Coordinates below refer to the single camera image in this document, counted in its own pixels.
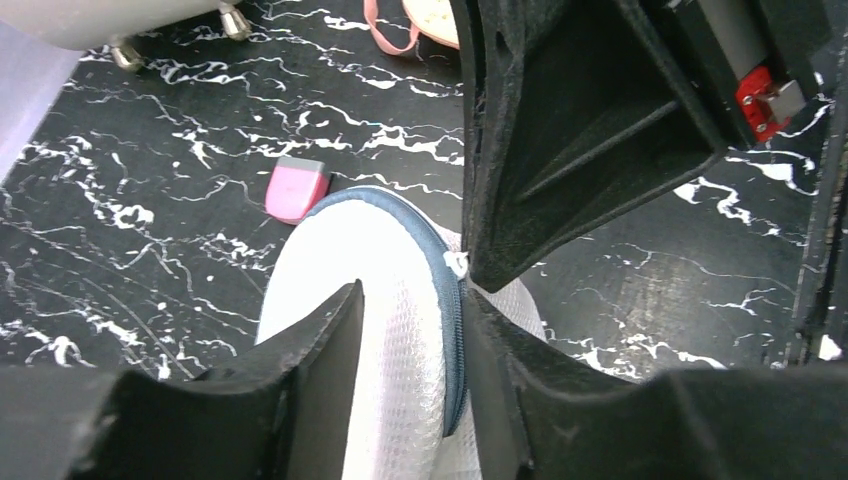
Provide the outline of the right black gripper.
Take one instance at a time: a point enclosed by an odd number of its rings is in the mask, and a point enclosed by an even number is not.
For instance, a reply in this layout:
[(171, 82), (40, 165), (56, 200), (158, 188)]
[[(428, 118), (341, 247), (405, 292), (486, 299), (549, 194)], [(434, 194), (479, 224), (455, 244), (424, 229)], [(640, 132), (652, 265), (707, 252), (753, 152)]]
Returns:
[(824, 338), (842, 244), (843, 1), (652, 1), (721, 129), (718, 162), (656, 200), (655, 365), (799, 365)]

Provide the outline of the white mesh laundry bag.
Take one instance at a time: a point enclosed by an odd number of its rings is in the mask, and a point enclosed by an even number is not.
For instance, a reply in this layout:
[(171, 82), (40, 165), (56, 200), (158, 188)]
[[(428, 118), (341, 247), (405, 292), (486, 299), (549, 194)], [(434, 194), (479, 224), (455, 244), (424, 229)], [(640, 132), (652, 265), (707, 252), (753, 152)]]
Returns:
[(478, 479), (465, 379), (462, 299), (470, 289), (458, 233), (387, 189), (351, 187), (320, 200), (294, 229), (264, 296), (259, 341), (295, 325), (340, 287), (360, 282), (362, 333), (350, 407), (332, 388), (307, 408), (311, 443), (297, 479)]

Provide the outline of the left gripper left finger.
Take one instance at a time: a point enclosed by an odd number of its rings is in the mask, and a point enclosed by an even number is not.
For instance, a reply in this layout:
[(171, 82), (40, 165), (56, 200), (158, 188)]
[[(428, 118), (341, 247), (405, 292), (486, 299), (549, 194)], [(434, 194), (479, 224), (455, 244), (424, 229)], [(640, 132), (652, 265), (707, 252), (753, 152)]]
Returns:
[(338, 479), (364, 320), (360, 282), (185, 382), (136, 370), (1, 371), (5, 479)]

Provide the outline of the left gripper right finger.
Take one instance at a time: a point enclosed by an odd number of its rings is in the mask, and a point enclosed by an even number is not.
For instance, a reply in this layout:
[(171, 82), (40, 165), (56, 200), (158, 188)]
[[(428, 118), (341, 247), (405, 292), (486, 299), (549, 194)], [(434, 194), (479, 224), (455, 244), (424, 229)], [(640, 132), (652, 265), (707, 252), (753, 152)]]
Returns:
[(847, 366), (597, 371), (466, 295), (465, 356), (486, 479), (843, 479)]

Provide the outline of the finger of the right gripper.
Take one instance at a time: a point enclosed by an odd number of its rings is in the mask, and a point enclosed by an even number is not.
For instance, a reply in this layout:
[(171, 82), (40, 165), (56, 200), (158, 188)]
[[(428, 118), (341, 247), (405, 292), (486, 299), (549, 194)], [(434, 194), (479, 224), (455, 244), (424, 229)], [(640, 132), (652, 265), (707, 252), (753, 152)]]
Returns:
[(462, 245), (494, 292), (727, 143), (640, 1), (457, 1)]

